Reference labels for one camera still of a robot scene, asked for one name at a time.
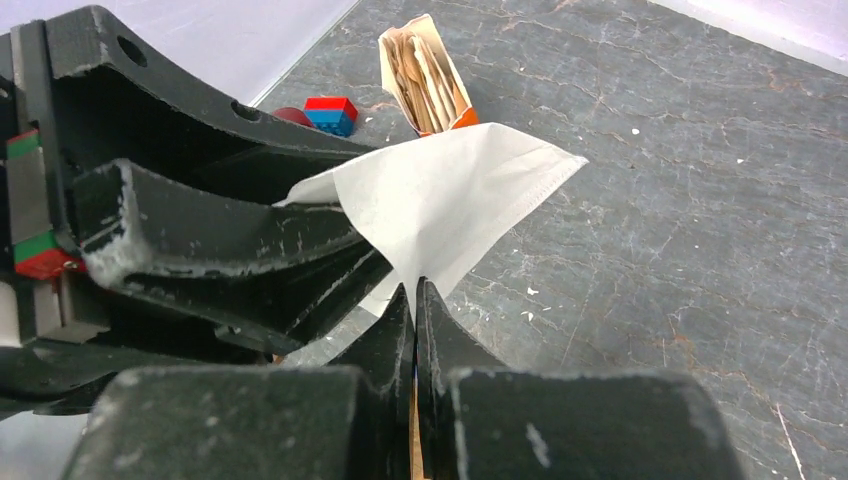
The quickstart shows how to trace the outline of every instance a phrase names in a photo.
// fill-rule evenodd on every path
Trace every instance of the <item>blue toy block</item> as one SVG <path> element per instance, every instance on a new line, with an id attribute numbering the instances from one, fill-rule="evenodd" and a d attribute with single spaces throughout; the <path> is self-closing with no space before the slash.
<path id="1" fill-rule="evenodd" d="M 353 133 L 353 121 L 344 110 L 304 110 L 303 113 L 322 132 L 340 137 L 349 137 Z"/>

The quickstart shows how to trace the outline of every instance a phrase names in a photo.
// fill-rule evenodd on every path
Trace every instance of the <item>screw hole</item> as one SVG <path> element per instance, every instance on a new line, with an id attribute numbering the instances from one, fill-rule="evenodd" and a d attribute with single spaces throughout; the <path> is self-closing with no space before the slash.
<path id="1" fill-rule="evenodd" d="M 238 102 L 238 100 L 233 100 L 233 103 L 230 104 L 230 107 L 232 107 L 236 115 L 247 120 L 248 122 L 258 122 L 259 117 L 261 116 L 259 110 L 242 105 Z"/>
<path id="2" fill-rule="evenodd" d="M 133 61 L 139 67 L 147 66 L 147 57 L 144 56 L 141 49 L 138 48 L 138 45 L 132 43 L 122 36 L 118 36 L 118 45 L 121 47 L 121 50 L 127 55 L 127 57 Z"/>

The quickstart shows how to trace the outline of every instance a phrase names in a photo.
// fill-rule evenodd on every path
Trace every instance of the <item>dark stone countertop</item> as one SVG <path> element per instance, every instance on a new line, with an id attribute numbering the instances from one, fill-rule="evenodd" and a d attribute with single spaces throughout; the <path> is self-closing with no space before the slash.
<path id="1" fill-rule="evenodd" d="M 590 160 L 456 318 L 514 367 L 689 372 L 752 479 L 801 478 L 793 448 L 848 478 L 848 79 L 638 0 L 362 0 L 262 107 L 346 95 L 356 139 L 414 138 L 376 39 L 421 13 L 481 119 Z"/>

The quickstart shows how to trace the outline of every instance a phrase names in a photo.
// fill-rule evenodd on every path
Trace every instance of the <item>cardboard box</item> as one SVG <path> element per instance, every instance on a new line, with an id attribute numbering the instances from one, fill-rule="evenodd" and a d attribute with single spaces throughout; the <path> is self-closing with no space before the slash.
<path id="1" fill-rule="evenodd" d="M 418 135 L 480 123 L 430 15 L 386 30 L 378 43 L 383 89 Z"/>

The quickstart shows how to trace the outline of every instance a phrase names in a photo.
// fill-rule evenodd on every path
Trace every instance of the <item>white napkin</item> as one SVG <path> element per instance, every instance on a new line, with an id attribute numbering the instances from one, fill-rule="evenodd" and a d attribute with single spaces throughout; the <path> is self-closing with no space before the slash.
<path id="1" fill-rule="evenodd" d="M 362 306 L 382 315 L 402 282 L 414 315 L 420 277 L 447 296 L 501 236 L 586 163 L 487 123 L 365 154 L 299 182 L 276 205 L 338 201 L 394 267 Z"/>

